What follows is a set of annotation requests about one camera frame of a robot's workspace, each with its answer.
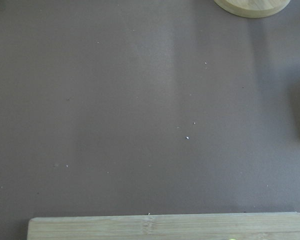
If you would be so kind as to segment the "wooden mug tree stand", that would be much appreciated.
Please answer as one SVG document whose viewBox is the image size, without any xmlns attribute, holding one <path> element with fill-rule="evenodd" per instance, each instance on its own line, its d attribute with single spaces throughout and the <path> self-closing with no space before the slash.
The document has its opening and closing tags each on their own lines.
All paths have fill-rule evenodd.
<svg viewBox="0 0 300 240">
<path fill-rule="evenodd" d="M 214 0 L 223 10 L 244 18 L 265 18 L 282 11 L 290 0 Z"/>
</svg>

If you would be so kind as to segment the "wooden cutting board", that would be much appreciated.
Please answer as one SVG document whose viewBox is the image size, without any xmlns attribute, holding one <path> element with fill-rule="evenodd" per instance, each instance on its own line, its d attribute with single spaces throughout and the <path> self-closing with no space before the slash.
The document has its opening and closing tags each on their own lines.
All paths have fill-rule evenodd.
<svg viewBox="0 0 300 240">
<path fill-rule="evenodd" d="M 300 213 L 35 217 L 27 239 L 300 240 Z"/>
</svg>

